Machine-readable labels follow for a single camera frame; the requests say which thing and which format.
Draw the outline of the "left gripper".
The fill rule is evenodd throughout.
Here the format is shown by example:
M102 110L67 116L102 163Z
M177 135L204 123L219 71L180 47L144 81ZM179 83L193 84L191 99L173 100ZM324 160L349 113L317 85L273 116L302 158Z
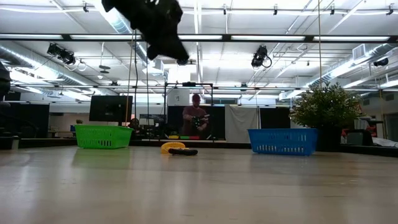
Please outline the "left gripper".
M189 54L177 36L177 26L183 11L177 0L101 0L106 12L112 9L122 14L131 25L146 38L149 60L159 55L174 58L179 65L186 65ZM169 49L166 39L169 37Z

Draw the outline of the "black overhead beam with lights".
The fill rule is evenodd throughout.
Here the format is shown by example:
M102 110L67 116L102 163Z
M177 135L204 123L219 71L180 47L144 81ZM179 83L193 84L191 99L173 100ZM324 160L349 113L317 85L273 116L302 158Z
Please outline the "black overhead beam with lights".
M398 44L398 35L244 35L244 34L180 34L183 42L264 42L325 44ZM139 34L7 34L0 33L0 40L65 41L65 42L124 42L143 41Z

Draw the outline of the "person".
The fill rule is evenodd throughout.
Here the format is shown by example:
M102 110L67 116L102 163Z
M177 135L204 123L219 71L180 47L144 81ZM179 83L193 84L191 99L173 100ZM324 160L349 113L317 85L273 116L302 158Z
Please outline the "person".
M209 115L200 107L201 96L192 96L192 105L183 109L182 134L184 136L198 136L202 138L209 123Z

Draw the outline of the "black monitor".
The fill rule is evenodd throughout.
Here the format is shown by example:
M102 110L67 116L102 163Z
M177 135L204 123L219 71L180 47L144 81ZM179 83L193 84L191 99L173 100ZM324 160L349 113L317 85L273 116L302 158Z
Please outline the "black monitor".
M131 120L133 96L100 95L90 101L90 121L123 123Z

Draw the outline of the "white cloth panel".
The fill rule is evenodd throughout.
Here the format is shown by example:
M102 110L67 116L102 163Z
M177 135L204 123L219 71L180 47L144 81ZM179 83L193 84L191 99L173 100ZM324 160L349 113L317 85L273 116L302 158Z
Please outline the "white cloth panel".
M259 128L259 108L226 105L224 118L228 143L250 143L248 129Z

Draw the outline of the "green plastic basket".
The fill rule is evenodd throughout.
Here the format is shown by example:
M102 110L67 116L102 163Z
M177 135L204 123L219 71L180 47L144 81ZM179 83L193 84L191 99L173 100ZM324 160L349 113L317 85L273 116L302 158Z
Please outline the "green plastic basket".
M132 131L123 126L75 125L78 147L85 149L128 147Z

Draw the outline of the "blue plastic basket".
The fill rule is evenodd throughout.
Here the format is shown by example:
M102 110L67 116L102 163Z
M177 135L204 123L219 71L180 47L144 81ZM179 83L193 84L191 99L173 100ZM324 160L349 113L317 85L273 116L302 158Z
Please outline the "blue plastic basket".
M313 128L248 129L252 151L258 154L310 156L317 149Z

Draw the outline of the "green potted plant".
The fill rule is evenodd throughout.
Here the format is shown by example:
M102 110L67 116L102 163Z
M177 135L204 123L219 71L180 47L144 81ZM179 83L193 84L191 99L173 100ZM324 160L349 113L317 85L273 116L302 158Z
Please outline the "green potted plant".
M340 148L341 134L362 115L361 99L339 84L313 86L301 94L291 114L292 121L318 130L317 150Z

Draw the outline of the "black case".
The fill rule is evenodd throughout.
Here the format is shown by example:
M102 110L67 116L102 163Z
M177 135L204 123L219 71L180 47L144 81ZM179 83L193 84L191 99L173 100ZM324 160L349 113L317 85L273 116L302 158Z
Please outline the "black case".
M355 146L372 146L373 137L365 129L349 130L346 135L347 143Z

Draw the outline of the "white sheet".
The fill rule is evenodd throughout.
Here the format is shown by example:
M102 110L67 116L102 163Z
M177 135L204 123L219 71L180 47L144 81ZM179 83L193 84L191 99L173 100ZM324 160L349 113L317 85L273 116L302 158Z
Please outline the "white sheet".
M378 146L396 147L396 148L398 148L398 142L391 141L391 140L388 140L388 139L373 138L373 143L377 144Z

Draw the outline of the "black spring keychain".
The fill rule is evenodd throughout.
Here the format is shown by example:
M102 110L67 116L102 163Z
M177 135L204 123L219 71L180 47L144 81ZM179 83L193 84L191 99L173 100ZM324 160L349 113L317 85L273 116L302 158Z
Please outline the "black spring keychain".
M195 156L198 154L196 149L170 148L168 152L172 155Z

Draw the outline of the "silver air duct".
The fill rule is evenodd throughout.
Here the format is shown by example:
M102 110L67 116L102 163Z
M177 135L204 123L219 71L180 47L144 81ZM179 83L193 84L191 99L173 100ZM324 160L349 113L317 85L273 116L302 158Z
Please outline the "silver air duct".
M381 59L396 48L398 48L398 43L361 44L352 50L351 56L334 63L326 70L323 70L321 74L309 79L309 81L305 84L305 88L310 88L312 86L319 85L320 83L326 83L334 78L359 68L365 63Z
M0 42L0 61L6 67L16 68L21 73L43 78L45 82L70 86L93 86L92 81L69 71L63 65L53 62L14 42Z

